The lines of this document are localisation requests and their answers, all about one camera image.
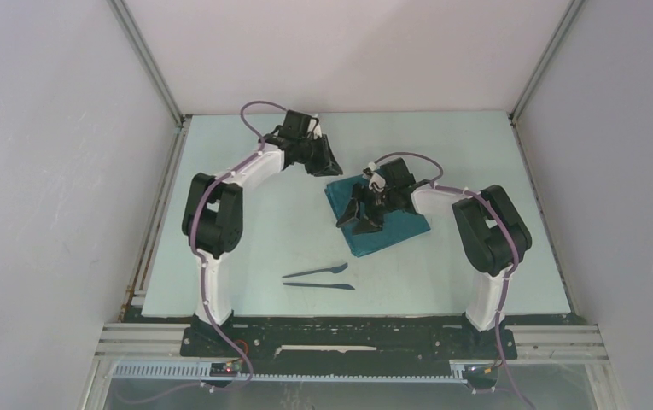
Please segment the aluminium frame extrusion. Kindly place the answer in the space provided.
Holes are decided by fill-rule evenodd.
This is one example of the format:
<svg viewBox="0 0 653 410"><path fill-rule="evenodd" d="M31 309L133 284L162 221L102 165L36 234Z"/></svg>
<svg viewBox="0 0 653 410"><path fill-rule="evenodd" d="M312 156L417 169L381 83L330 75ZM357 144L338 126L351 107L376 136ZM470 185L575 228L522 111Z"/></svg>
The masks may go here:
<svg viewBox="0 0 653 410"><path fill-rule="evenodd" d="M175 363L185 324L110 323L102 328L85 380L79 409L103 409L117 365L124 362Z"/></svg>

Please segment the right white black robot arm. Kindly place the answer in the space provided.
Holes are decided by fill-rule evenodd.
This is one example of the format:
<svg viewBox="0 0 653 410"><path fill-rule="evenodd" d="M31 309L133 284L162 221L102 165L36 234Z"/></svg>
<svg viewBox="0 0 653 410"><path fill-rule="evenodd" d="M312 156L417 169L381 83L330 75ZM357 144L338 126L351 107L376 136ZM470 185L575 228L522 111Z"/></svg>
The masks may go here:
<svg viewBox="0 0 653 410"><path fill-rule="evenodd" d="M491 330L504 319L504 305L514 271L532 246L532 237L504 188L493 184L479 191L439 184L437 178L416 180L405 152L393 152L369 163L349 191L336 221L353 234L382 231L394 212L420 216L452 214L464 253L476 270L475 294L460 335L464 352L482 357L495 344Z"/></svg>

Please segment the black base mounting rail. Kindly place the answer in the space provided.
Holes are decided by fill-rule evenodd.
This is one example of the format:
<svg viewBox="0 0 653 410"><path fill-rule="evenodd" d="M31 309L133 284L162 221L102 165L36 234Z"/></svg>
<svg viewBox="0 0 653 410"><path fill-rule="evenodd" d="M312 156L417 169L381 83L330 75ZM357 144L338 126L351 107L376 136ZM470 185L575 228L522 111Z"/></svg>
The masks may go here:
<svg viewBox="0 0 653 410"><path fill-rule="evenodd" d="M254 373L444 375L460 360L517 357L512 331L474 331L463 316L231 317L218 330L192 319L180 354L241 358Z"/></svg>

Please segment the teal cloth napkin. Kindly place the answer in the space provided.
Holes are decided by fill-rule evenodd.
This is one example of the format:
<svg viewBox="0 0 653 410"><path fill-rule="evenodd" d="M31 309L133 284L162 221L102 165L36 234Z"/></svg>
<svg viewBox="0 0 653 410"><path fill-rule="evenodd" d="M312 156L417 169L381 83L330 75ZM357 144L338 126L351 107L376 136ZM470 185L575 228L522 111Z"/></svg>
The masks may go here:
<svg viewBox="0 0 653 410"><path fill-rule="evenodd" d="M345 211L353 186L366 184L367 180L362 176L338 179L326 184L324 192L336 218L339 218ZM353 234L354 227L355 224L344 226L341 228L341 233L352 255L356 257L373 254L431 230L424 216L404 211L387 214L384 227L379 232L356 235Z"/></svg>

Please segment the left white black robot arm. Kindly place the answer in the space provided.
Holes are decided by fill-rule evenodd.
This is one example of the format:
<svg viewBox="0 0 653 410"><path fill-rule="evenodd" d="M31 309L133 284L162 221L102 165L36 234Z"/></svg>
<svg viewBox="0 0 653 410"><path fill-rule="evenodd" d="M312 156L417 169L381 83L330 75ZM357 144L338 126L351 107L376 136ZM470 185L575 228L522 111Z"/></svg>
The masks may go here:
<svg viewBox="0 0 653 410"><path fill-rule="evenodd" d="M201 345L213 355L227 354L234 344L233 331L223 326L233 309L219 270L244 232L244 194L294 164L314 177L343 174L320 119L287 110L282 124L258 135L256 149L246 158L222 173L198 173L191 180L182 231L199 267L195 316L209 324Z"/></svg>

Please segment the dark plastic knife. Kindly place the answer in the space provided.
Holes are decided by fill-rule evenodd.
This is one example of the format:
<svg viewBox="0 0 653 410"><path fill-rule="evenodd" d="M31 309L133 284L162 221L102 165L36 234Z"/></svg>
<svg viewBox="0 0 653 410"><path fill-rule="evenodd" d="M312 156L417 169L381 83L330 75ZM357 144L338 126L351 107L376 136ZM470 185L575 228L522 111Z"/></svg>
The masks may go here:
<svg viewBox="0 0 653 410"><path fill-rule="evenodd" d="M284 286L300 287L300 288L314 288L314 289L333 289L333 290L355 290L355 287L350 284L314 284L302 282L284 282Z"/></svg>

